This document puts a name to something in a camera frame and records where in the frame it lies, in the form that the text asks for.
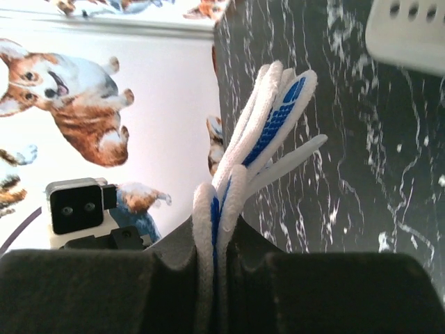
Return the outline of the blue dotted glove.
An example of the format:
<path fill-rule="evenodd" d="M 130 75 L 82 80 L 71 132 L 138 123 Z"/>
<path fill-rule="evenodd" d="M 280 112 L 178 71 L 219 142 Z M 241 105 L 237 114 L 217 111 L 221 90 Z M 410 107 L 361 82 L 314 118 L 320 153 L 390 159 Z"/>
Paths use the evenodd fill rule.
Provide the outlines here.
<path fill-rule="evenodd" d="M 258 190 L 296 169 L 326 141 L 321 134 L 269 161 L 297 124 L 317 85 L 313 70 L 296 74 L 280 61 L 263 65 L 234 128 L 229 145 L 210 183 L 194 193 L 192 226 L 197 251 L 195 333 L 208 333 L 211 316 L 226 333 L 227 247 L 245 201 Z"/>

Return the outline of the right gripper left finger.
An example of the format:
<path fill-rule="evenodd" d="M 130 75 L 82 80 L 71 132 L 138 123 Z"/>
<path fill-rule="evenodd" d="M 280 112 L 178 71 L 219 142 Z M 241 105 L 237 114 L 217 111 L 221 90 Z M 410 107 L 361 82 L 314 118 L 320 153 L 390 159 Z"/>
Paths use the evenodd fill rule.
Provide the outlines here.
<path fill-rule="evenodd" d="M 147 250 L 14 250 L 2 333 L 207 333 L 192 223 Z"/>

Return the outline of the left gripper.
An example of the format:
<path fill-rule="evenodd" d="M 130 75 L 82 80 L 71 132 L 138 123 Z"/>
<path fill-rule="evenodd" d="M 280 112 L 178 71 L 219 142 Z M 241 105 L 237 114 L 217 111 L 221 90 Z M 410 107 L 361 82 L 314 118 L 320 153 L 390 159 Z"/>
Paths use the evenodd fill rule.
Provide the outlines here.
<path fill-rule="evenodd" d="M 141 236 L 135 226 L 127 226 L 111 230 L 109 234 L 99 237 L 89 235 L 69 240 L 58 248 L 143 251 L 151 245 L 152 240 L 148 234 Z"/>

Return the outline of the white plastic storage basket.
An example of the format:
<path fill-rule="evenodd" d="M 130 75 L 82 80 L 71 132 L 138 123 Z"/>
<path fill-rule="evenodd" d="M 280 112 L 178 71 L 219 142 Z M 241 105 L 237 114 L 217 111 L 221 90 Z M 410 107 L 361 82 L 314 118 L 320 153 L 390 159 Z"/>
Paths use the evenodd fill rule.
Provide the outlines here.
<path fill-rule="evenodd" d="M 444 76 L 444 2 L 374 1 L 365 42 L 377 61 Z"/>

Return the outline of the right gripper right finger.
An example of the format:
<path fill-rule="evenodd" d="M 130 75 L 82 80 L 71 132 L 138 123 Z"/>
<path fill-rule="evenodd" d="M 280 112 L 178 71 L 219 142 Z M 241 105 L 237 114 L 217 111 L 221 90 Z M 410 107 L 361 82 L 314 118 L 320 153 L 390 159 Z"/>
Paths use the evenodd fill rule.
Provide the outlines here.
<path fill-rule="evenodd" d="M 222 333 L 443 333 L 429 275 L 400 253 L 286 253 L 239 218 Z"/>

